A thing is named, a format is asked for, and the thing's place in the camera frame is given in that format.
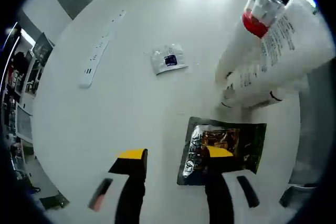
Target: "white power strip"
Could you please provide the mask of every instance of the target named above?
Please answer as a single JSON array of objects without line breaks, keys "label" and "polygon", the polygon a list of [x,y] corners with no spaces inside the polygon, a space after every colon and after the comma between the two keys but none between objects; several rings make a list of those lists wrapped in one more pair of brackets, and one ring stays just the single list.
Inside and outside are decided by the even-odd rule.
[{"label": "white power strip", "polygon": [[83,64],[83,72],[80,75],[79,87],[87,89],[91,86],[93,77],[96,73],[100,59],[104,54],[104,51],[116,32],[118,24],[123,20],[125,11],[122,10],[118,17],[111,19],[111,23],[106,25],[106,28],[101,33],[98,42],[90,54],[88,60]]}]

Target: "small packet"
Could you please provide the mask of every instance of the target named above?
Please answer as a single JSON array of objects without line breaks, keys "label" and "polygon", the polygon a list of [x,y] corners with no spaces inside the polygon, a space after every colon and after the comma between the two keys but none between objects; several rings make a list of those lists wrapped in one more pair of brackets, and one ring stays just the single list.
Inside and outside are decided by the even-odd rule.
[{"label": "small packet", "polygon": [[179,44],[155,48],[151,54],[151,61],[155,74],[187,67]]},{"label": "small packet", "polygon": [[208,145],[227,149],[233,154],[225,167],[219,164],[220,170],[217,172],[249,169],[256,173],[263,151],[265,131],[266,124],[225,123],[191,117],[177,184],[204,185],[208,167],[203,157]]}]

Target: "white bottle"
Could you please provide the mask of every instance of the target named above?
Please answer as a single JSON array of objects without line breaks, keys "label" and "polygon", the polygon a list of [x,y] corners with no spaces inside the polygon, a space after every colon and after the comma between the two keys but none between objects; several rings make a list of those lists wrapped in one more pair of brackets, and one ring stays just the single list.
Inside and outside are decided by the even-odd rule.
[{"label": "white bottle", "polygon": [[288,2],[281,17],[262,38],[260,50],[258,61],[240,66],[229,76],[224,105],[251,108],[266,102],[271,94],[277,97],[285,84],[335,56],[328,27],[319,14],[311,12],[305,0]]},{"label": "white bottle", "polygon": [[225,84],[227,77],[242,63],[260,55],[260,39],[281,13],[280,0],[248,0],[242,20],[238,22],[216,69],[216,82]]}]

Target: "table surface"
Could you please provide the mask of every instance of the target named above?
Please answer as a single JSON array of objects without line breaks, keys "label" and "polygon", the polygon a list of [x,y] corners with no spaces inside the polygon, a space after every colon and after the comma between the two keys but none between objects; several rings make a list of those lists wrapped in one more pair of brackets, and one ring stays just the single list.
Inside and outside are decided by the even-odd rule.
[{"label": "table surface", "polygon": [[[207,223],[202,186],[178,186],[191,116],[267,123],[257,177],[279,200],[299,142],[298,95],[254,111],[221,108],[215,69],[247,0],[94,0],[65,29],[45,66],[33,109],[34,150],[70,206],[85,206],[94,178],[124,150],[147,148],[143,223]],[[81,65],[108,20],[126,14],[92,86],[80,89]],[[182,46],[188,68],[159,76],[147,52]]]}]

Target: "black snack bag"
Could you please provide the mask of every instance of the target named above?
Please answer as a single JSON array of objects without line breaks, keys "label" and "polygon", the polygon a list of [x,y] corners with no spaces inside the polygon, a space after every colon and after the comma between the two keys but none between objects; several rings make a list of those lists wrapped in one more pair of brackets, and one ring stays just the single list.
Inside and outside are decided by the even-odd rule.
[{"label": "black snack bag", "polygon": [[257,173],[265,139],[266,124],[225,123],[191,117],[181,159],[178,185],[204,185],[208,173],[206,145],[224,148],[233,154],[225,157],[216,172],[249,169]]}]

